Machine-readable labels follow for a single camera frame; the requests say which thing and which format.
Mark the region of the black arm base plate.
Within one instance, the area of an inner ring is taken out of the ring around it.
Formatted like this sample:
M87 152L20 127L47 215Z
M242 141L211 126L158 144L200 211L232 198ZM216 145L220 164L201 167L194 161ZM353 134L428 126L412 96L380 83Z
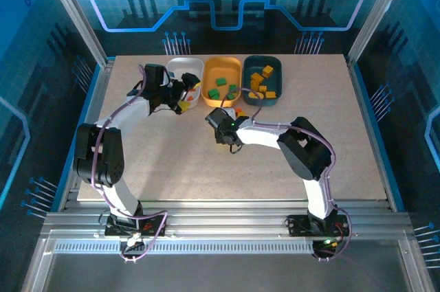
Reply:
M111 214L105 225L104 235L106 237L129 237L134 233L140 233L142 237L154 237L165 235L166 224L161 224L163 215L154 218L135 220L132 218L122 218Z
M347 217L338 214L326 220L311 218L308 215L289 215L284 220L291 237L344 237L349 235Z

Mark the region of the small LED circuit board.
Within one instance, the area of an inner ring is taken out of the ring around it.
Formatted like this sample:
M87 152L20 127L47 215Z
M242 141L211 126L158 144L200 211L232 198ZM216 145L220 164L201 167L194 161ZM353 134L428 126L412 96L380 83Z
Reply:
M329 262L337 253L337 248L341 243L340 237L329 238L326 240L315 240L312 242L312 256L319 262Z

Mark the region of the aluminium frame post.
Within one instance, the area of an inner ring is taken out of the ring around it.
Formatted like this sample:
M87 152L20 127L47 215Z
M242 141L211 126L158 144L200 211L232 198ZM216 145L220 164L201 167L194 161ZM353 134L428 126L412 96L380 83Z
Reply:
M380 24L393 0L376 0L347 56L347 67L353 67Z
M105 54L105 51L103 50L102 45L100 44L96 33L92 29L92 26L83 12L78 0L60 1L96 62L101 67L106 67L108 64L107 55Z

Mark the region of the white plastic container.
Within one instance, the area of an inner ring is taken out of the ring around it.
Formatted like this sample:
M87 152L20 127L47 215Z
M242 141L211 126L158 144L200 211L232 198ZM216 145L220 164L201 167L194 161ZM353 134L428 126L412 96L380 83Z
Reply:
M184 58L177 57L171 59L167 66L168 72L173 72L175 75L175 79L182 81L182 75L184 73L191 73L196 75L200 81L203 79L204 73L204 63L198 58ZM186 94L185 101L190 102L190 109L196 107L199 101L199 96L201 94L201 85L195 89L194 95Z

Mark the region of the dark green plastic container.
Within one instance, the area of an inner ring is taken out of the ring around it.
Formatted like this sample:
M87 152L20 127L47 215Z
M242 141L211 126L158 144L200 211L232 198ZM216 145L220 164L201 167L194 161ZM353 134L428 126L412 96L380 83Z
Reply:
M266 65L270 65L274 68L273 74L269 78L265 78L262 75L262 70ZM274 106L278 99L282 95L283 89L283 75L282 64L279 59L274 56L263 55L251 55L248 56L243 62L243 80L242 87L246 89L250 88L251 75L253 73L259 73L264 77L264 80L260 82L260 86L266 86L267 91L275 91L277 98L267 99L265 93L259 91L244 91L244 100L249 105L259 106Z

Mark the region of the table side rail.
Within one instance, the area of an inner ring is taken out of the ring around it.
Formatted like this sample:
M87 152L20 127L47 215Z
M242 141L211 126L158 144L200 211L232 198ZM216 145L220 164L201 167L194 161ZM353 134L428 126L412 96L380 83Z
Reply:
M361 110L368 139L377 164L379 175L385 189L386 199L394 212L405 212L404 202L399 191L391 163L386 153L386 148L377 119L374 116L373 107L369 100L362 74L357 63L348 66L349 75Z
M106 67L99 65L96 67L80 117L78 118L78 125L81 125L83 122L95 122L99 118L115 59L115 56L110 57ZM83 182L73 168L75 145L76 133L74 133L52 202L52 212L62 212L65 209L66 202L78 195L81 183Z

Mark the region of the orange plastic container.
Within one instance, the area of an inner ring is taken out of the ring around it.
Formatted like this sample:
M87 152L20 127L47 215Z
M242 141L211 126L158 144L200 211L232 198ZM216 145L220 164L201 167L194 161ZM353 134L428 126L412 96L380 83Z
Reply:
M218 87L215 80L217 78L225 78L227 85ZM229 85L236 85L235 91L229 91ZM205 62L203 71L203 79L201 82L201 96L210 107L219 107L221 104L223 107L234 106L241 96L239 88L242 85L242 64L237 58L227 56L211 57ZM210 99L208 91L210 89L218 89L219 98ZM234 93L235 99L227 99L228 94Z

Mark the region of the aluminium frame rail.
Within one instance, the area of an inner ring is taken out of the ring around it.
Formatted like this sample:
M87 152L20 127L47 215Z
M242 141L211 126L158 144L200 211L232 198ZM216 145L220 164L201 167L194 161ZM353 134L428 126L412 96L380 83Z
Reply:
M288 215L277 212L170 212L165 236L182 239L275 239L287 238L284 220ZM412 234L409 215L394 212L350 213L351 231L359 239L401 239ZM41 233L63 238L91 238L104 234L105 218L99 214L50 214Z

